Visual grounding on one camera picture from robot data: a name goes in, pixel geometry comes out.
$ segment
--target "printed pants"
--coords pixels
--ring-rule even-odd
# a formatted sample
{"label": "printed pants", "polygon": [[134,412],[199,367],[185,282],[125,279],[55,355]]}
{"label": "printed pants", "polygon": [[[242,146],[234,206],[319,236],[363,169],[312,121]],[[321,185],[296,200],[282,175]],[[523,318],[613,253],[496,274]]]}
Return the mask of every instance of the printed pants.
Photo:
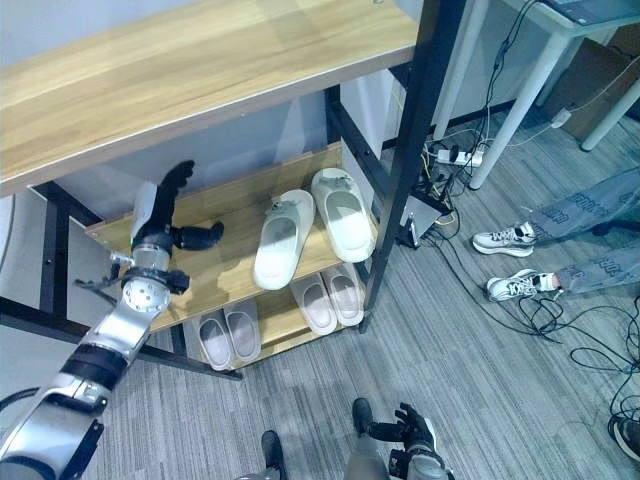
{"label": "printed pants", "polygon": [[[536,242],[583,232],[609,222],[640,204],[640,167],[627,170],[533,212],[528,221]],[[555,272],[567,292],[583,293],[640,281],[640,240],[584,265]]]}

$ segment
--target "shoelace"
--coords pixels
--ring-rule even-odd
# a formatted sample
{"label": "shoelace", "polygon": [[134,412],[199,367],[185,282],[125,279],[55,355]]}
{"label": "shoelace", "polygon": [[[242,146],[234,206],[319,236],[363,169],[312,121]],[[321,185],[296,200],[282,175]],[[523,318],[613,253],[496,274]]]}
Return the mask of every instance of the shoelace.
{"label": "shoelace", "polygon": [[491,240],[499,242],[501,240],[515,240],[516,231],[513,228],[507,228],[501,232],[491,232]]}
{"label": "shoelace", "polygon": [[527,295],[533,297],[538,293],[538,289],[533,285],[533,277],[528,278],[514,278],[513,281],[507,284],[509,294],[511,296]]}

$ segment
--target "white slipper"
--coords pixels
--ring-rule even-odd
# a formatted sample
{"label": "white slipper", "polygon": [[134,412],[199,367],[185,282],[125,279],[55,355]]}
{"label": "white slipper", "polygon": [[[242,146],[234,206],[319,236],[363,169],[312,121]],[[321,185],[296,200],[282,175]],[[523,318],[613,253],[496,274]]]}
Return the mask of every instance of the white slipper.
{"label": "white slipper", "polygon": [[364,318],[363,299],[353,264],[336,265],[321,275],[338,321],[345,327],[360,323]]}
{"label": "white slipper", "polygon": [[347,263],[369,258],[375,241],[353,178],[339,168],[325,168],[314,175],[311,193],[338,258]]}
{"label": "white slipper", "polygon": [[253,265],[253,279],[259,287],[279,290],[291,281],[314,214],[313,197],[304,190],[286,192],[273,204]]}
{"label": "white slipper", "polygon": [[338,319],[319,273],[296,280],[291,284],[291,291],[313,332],[327,335],[336,329]]}
{"label": "white slipper", "polygon": [[231,337],[222,310],[203,315],[198,327],[198,339],[214,370],[226,370],[233,362]]}
{"label": "white slipper", "polygon": [[255,360],[261,347],[255,298],[227,305],[223,311],[236,356],[243,362]]}

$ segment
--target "electronic device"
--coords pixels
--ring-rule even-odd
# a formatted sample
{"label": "electronic device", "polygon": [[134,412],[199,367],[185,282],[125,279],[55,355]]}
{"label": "electronic device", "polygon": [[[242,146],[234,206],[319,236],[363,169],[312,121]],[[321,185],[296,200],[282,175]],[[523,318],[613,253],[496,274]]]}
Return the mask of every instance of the electronic device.
{"label": "electronic device", "polygon": [[542,0],[580,25],[640,15],[640,0]]}
{"label": "electronic device", "polygon": [[413,195],[409,195],[400,219],[398,241],[403,245],[418,248],[420,246],[420,238],[438,218],[446,213],[437,210]]}

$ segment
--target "cardboard box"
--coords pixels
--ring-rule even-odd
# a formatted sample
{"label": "cardboard box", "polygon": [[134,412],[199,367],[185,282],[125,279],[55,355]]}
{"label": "cardboard box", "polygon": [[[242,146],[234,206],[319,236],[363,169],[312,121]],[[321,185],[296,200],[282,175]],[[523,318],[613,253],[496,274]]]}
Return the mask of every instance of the cardboard box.
{"label": "cardboard box", "polygon": [[[542,106],[543,111],[551,118],[562,107],[572,110],[589,103],[629,62],[628,56],[585,39]],[[595,101],[573,112],[562,128],[578,140],[584,140],[639,77],[640,62],[636,62]]]}

